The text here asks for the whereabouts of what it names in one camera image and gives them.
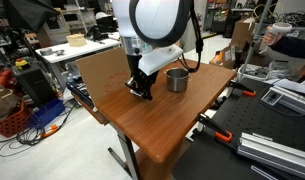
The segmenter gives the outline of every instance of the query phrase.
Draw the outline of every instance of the black cable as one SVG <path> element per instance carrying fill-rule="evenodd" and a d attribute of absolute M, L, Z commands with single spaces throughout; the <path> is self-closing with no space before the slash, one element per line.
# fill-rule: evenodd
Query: black cable
<path fill-rule="evenodd" d="M 14 139 L 15 139 L 15 137 L 10 138 L 10 139 L 6 139 L 6 140 L 1 140 L 0 143 L 8 142 L 8 141 L 11 141 L 11 140 L 14 140 Z"/>
<path fill-rule="evenodd" d="M 292 13 L 284 13 L 281 14 L 282 21 L 286 23 L 290 23 L 293 26 L 303 26 L 305 27 L 305 12 L 304 11 L 297 11 Z"/>
<path fill-rule="evenodd" d="M 196 41 L 195 41 L 195 49 L 196 49 L 196 52 L 198 54 L 198 62 L 197 62 L 197 65 L 195 68 L 190 68 L 188 66 L 188 63 L 186 62 L 185 60 L 185 57 L 184 57 L 184 54 L 182 54 L 182 60 L 181 61 L 180 59 L 179 62 L 183 65 L 183 67 L 185 69 L 187 69 L 187 71 L 189 73 L 195 73 L 199 70 L 199 67 L 200 67 L 200 64 L 201 64 L 201 52 L 203 50 L 203 39 L 201 37 L 201 32 L 200 32 L 200 27 L 199 27 L 199 23 L 198 23 L 198 19 L 196 17 L 196 14 L 195 14 L 195 11 L 194 11 L 194 1 L 192 1 L 191 3 L 191 7 L 190 7 L 190 17 L 191 17 L 191 21 L 192 21 L 192 25 L 193 25 L 193 29 L 194 29 L 194 34 L 195 34 L 195 37 L 196 37 Z"/>
<path fill-rule="evenodd" d="M 66 124 L 66 121 L 67 121 L 69 115 L 71 114 L 72 110 L 74 109 L 74 107 L 75 106 L 73 106 L 73 107 L 65 107 L 65 108 L 70 108 L 70 109 L 69 109 L 68 112 L 64 111 L 63 113 L 60 114 L 60 115 L 66 114 L 66 117 L 64 118 L 62 124 L 60 126 L 58 126 L 57 131 L 55 131 L 53 134 L 58 132 L 64 126 L 64 124 Z M 30 149 L 31 147 L 33 147 L 33 146 L 37 145 L 38 143 L 42 142 L 44 139 L 46 139 L 46 138 L 48 138 L 48 137 L 53 135 L 53 134 L 51 134 L 50 136 L 46 136 L 46 137 L 41 136 L 42 133 L 46 133 L 48 131 L 51 131 L 51 129 L 45 130 L 45 128 L 42 128 L 42 129 L 28 128 L 28 129 L 24 130 L 23 132 L 18 133 L 15 138 L 11 138 L 11 139 L 9 139 L 7 141 L 4 141 L 6 143 L 4 145 L 2 145 L 2 147 L 0 148 L 0 156 L 1 157 L 9 157 L 9 156 L 13 156 L 13 155 L 22 153 L 22 152 Z M 14 143 L 20 143 L 21 146 L 13 147 Z M 21 151 L 18 151 L 18 152 L 12 153 L 12 154 L 4 155 L 4 154 L 2 154 L 2 150 L 7 145 L 8 145 L 9 149 L 13 149 L 13 150 L 20 149 L 20 148 L 22 148 L 24 146 L 28 146 L 28 147 L 23 149 L 23 150 L 21 150 Z"/>

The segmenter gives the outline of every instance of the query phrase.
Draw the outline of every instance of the cable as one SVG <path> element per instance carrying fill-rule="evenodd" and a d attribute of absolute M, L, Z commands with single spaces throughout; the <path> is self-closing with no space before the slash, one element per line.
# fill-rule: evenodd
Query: cable
<path fill-rule="evenodd" d="M 281 14 L 284 12 L 284 7 L 283 7 L 283 4 L 282 3 L 274 3 L 274 4 L 272 4 L 270 7 L 269 7 L 269 13 L 270 13 L 270 15 L 271 16 L 273 16 L 275 19 L 279 19 L 279 16 L 278 16 L 278 14 L 277 13 L 272 13 L 271 12 L 271 10 L 270 10 L 270 8 L 271 7 L 273 7 L 273 6 L 276 6 L 277 7 L 277 5 L 280 5 L 280 7 L 281 7 Z M 264 4 L 259 4 L 259 5 L 257 5 L 254 9 L 253 9 L 253 13 L 252 13 L 252 17 L 253 18 L 260 18 L 261 16 L 262 16 L 262 14 L 260 14 L 260 15 L 257 15 L 257 13 L 256 13 L 256 10 L 259 8 L 259 7 L 265 7 L 265 5 Z"/>
<path fill-rule="evenodd" d="M 292 26 L 305 27 L 305 12 L 297 11 L 292 13 L 283 13 L 279 15 L 279 21 L 292 24 Z"/>
<path fill-rule="evenodd" d="M 198 62 L 197 65 L 195 66 L 195 68 L 190 68 L 184 58 L 184 54 L 182 53 L 182 60 L 180 59 L 179 62 L 182 64 L 182 66 L 187 69 L 187 71 L 189 73 L 195 73 L 199 70 L 200 64 L 201 64 L 201 52 L 203 50 L 203 39 L 201 37 L 201 32 L 200 32 L 200 27 L 199 27 L 199 23 L 198 23 L 198 19 L 196 17 L 195 11 L 194 11 L 194 1 L 192 1 L 191 3 L 191 7 L 190 7 L 190 17 L 191 17 L 191 21 L 192 21 L 192 25 L 193 25 L 193 29 L 194 29 L 194 34 L 196 37 L 196 41 L 195 41 L 195 46 L 196 46 L 196 52 L 198 54 Z"/>
<path fill-rule="evenodd" d="M 73 107 L 66 107 L 66 108 L 70 108 L 68 111 L 64 111 L 63 113 L 61 113 L 60 115 L 64 115 L 66 114 L 66 117 L 64 118 L 63 122 L 61 123 L 60 126 L 58 126 L 58 129 L 51 133 L 50 135 L 48 136 L 42 136 L 42 134 L 46 133 L 46 132 L 49 132 L 49 131 L 52 131 L 51 129 L 35 129 L 35 128 L 28 128 L 26 130 L 24 130 L 23 132 L 21 133 L 18 133 L 17 136 L 15 138 L 11 138 L 7 141 L 5 141 L 6 143 L 4 145 L 2 145 L 2 147 L 0 148 L 0 156 L 1 157 L 9 157 L 9 156 L 13 156 L 13 155 L 16 155 L 16 154 L 19 154 L 19 153 L 22 153 L 28 149 L 30 149 L 31 147 L 39 144 L 40 142 L 42 142 L 44 139 L 52 136 L 53 134 L 55 134 L 56 132 L 58 132 L 65 124 L 66 124 L 66 121 L 69 117 L 69 115 L 71 114 L 72 110 L 74 109 L 75 106 Z M 15 143 L 20 143 L 21 146 L 17 146 L 17 147 L 14 147 L 14 144 Z M 19 150 L 23 147 L 26 147 L 28 146 L 27 148 L 23 149 L 23 150 L 20 150 L 20 151 L 17 151 L 15 153 L 12 153 L 12 154 L 2 154 L 2 150 L 5 148 L 5 147 L 8 147 L 9 149 L 12 149 L 12 150 Z"/>
<path fill-rule="evenodd" d="M 6 140 L 1 140 L 0 143 L 9 142 L 9 141 L 14 140 L 14 139 L 15 139 L 15 137 L 10 138 L 10 139 L 6 139 Z"/>

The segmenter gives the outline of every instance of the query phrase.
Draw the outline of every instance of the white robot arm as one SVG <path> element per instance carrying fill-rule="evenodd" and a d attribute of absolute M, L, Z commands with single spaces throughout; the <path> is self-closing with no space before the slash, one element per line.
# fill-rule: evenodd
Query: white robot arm
<path fill-rule="evenodd" d="M 183 35 L 189 18 L 195 16 L 191 12 L 193 0 L 113 0 L 112 5 L 131 69 L 132 78 L 126 85 L 152 100 L 150 88 L 158 70 L 183 53 L 173 44 Z M 198 36 L 201 53 L 199 29 Z"/>

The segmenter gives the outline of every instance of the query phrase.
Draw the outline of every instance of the wooden tabletop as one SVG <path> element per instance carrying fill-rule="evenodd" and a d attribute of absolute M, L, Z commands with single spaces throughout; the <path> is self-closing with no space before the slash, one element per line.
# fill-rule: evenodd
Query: wooden tabletop
<path fill-rule="evenodd" d="M 205 112 L 235 77 L 234 71 L 201 64 L 197 73 L 190 74 L 187 90 L 174 93 L 167 90 L 164 73 L 173 67 L 182 66 L 174 62 L 159 71 L 151 89 L 152 101 L 124 88 L 96 102 L 98 110 L 157 163 L 163 163 L 181 144 L 196 123 L 197 113 Z"/>

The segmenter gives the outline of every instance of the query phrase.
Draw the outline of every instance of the stainless steel mug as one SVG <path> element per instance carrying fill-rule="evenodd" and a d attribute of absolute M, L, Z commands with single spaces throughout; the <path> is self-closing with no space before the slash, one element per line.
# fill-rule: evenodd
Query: stainless steel mug
<path fill-rule="evenodd" d="M 182 68 L 168 69 L 166 86 L 168 90 L 173 92 L 185 91 L 188 86 L 189 72 Z"/>

